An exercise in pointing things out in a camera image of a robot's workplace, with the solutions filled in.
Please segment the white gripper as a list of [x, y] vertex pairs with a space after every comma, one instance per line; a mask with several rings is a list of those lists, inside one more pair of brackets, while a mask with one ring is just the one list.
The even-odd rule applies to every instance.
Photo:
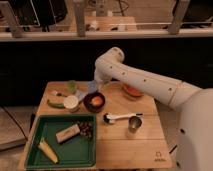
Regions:
[[96, 70], [94, 72], [94, 80], [97, 84], [98, 90], [101, 91], [104, 87], [110, 82], [110, 79], [107, 75]]

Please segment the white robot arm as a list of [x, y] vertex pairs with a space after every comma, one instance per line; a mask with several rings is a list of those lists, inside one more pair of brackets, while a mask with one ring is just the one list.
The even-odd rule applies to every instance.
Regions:
[[94, 79], [117, 79], [180, 112], [176, 171], [213, 171], [213, 88], [127, 66], [124, 58], [120, 48], [110, 48], [96, 59]]

